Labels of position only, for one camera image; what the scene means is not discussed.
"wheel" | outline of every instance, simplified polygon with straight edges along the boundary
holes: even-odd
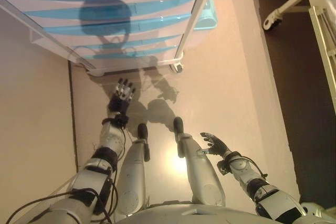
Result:
[[[174,73],[181,73],[183,71],[183,65],[181,63],[174,63],[170,65],[170,68]]]
[[[271,31],[274,27],[278,26],[281,21],[281,19],[270,20],[269,18],[267,18],[264,21],[263,29],[265,31]]]

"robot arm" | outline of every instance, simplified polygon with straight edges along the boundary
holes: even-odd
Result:
[[[128,122],[126,111],[135,92],[131,86],[128,80],[119,80],[108,106],[108,118],[102,122],[99,147],[69,185],[68,190],[73,194],[51,205],[29,223],[89,224],[93,214],[103,211],[106,214],[111,187],[115,188],[111,174],[116,172],[118,158],[124,151],[122,129]]]
[[[200,150],[203,154],[220,155],[223,160],[218,162],[219,171],[225,175],[232,173],[244,192],[253,200],[258,215],[292,224],[306,212],[289,194],[281,191],[266,181],[266,176],[251,168],[251,159],[232,152],[221,140],[209,133],[201,133],[209,142],[209,149]]]

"dark floor mat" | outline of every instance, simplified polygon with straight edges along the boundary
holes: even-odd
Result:
[[[261,20],[285,1],[259,0]],[[265,37],[301,201],[335,206],[336,117],[309,14],[286,14]]]

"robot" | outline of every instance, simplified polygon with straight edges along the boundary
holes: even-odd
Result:
[[[112,223],[113,217],[120,224],[336,223],[320,206],[302,206],[286,192],[269,184],[267,175],[250,158],[231,151],[216,136],[201,133],[209,145],[208,149],[201,149],[191,135],[184,133],[181,118],[174,120],[174,133],[178,156],[186,160],[188,181],[193,192],[192,202],[148,208],[145,202],[144,162],[150,160],[150,150],[145,124],[138,127],[138,140],[127,151],[118,184],[115,185],[118,160],[125,152],[123,129],[128,122],[126,112],[134,92],[132,83],[119,80],[108,105],[108,117],[102,121],[99,147],[70,183],[68,192],[63,194],[66,198],[51,205],[28,223],[89,224],[93,215],[101,213],[105,214],[105,218],[100,223]],[[231,173],[239,181],[244,192],[255,203],[257,215],[225,208],[224,191],[207,155],[219,155],[222,158],[217,168],[223,175]],[[105,207],[109,195],[113,195],[114,191],[114,209],[107,212]],[[6,224],[10,223],[17,212],[13,213]]]

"silver robot limb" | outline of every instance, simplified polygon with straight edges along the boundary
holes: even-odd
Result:
[[[144,161],[150,160],[148,131],[145,124],[138,126],[138,140],[128,150],[118,179],[119,203],[114,220],[119,221],[143,209],[145,204]]]
[[[179,157],[185,157],[188,180],[193,192],[193,203],[225,206],[225,194],[207,156],[192,136],[184,133],[181,118],[174,120],[174,132]]]
[[[112,187],[111,175],[123,152],[122,128],[127,124],[126,111],[135,91],[131,87],[128,80],[119,80],[108,106],[109,117],[102,122],[99,147],[70,183],[71,196],[53,204],[30,223],[89,224],[92,215],[105,211]]]
[[[284,224],[291,224],[306,215],[303,207],[294,198],[274,185],[270,185],[265,179],[265,174],[259,174],[251,168],[251,159],[241,156],[238,152],[232,152],[212,134],[201,133],[201,136],[211,147],[200,152],[220,155],[223,158],[217,164],[220,172],[223,175],[227,173],[234,175],[242,189],[255,203],[258,215]]]

